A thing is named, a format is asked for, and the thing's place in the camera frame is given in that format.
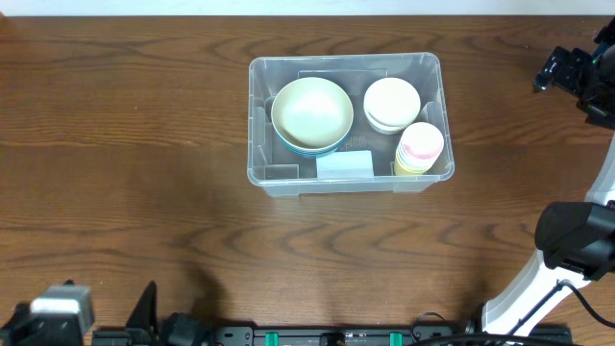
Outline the white small bowl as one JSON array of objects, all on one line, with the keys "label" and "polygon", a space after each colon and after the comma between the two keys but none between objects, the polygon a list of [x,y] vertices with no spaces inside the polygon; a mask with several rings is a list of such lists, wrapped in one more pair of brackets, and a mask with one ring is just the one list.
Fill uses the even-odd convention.
[{"label": "white small bowl", "polygon": [[421,110],[417,89],[400,78],[382,78],[370,85],[364,95],[363,106],[379,125],[403,128],[412,123]]}]

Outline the blue bowl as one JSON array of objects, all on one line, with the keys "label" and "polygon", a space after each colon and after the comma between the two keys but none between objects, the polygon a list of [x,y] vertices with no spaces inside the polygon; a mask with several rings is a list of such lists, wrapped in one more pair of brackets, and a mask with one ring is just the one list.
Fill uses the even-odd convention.
[{"label": "blue bowl", "polygon": [[324,147],[324,148],[316,148],[316,149],[300,148],[299,146],[291,144],[290,142],[285,140],[280,135],[276,135],[276,138],[279,139],[281,143],[293,153],[296,153],[302,157],[307,157],[307,158],[319,158],[319,157],[330,155],[331,153],[335,152],[348,139],[348,136],[344,136],[343,138],[341,138],[339,141],[337,141],[335,144],[331,146]]}]

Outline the pink plastic cup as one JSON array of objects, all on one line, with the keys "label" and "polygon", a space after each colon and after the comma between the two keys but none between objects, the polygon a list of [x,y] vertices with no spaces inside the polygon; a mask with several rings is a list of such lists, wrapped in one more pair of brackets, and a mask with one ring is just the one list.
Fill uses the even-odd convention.
[{"label": "pink plastic cup", "polygon": [[403,131],[400,145],[407,158],[435,160],[444,148],[444,136],[434,125],[416,122]]}]

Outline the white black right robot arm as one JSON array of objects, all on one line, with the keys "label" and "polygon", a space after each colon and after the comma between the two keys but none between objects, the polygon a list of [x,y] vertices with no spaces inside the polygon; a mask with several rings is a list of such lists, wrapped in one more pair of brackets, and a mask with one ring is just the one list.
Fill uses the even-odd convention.
[{"label": "white black right robot arm", "polygon": [[[558,87],[577,99],[590,125],[614,128],[614,25],[594,36],[587,53],[554,48],[533,82],[537,92]],[[569,294],[614,270],[614,154],[607,153],[581,202],[555,202],[542,212],[535,251],[510,285],[480,307],[466,330],[526,344],[534,327]]]}]

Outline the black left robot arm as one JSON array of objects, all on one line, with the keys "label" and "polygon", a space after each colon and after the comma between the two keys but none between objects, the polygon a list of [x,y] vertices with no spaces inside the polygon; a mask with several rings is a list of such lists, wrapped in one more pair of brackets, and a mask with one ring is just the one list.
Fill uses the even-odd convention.
[{"label": "black left robot arm", "polygon": [[[1,328],[8,346],[84,346],[95,321],[91,290],[68,280],[48,287],[29,303],[18,304]],[[209,346],[212,328],[184,313],[157,320],[157,286],[150,282],[122,327],[91,333],[92,346]]]}]

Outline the yellow plastic cup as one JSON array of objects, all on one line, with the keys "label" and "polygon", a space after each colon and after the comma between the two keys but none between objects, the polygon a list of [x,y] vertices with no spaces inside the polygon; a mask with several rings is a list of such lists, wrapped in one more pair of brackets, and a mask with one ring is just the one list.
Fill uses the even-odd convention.
[{"label": "yellow plastic cup", "polygon": [[423,175],[425,173],[425,170],[408,169],[401,163],[399,156],[395,158],[393,163],[393,171],[396,176]]}]

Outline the cream large bowl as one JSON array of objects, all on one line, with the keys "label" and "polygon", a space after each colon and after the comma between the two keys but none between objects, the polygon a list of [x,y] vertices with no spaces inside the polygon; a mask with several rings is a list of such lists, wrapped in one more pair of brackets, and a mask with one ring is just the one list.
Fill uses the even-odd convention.
[{"label": "cream large bowl", "polygon": [[347,136],[354,116],[346,91],[318,77],[301,78],[284,86],[270,113],[277,135],[306,149],[328,147]]}]

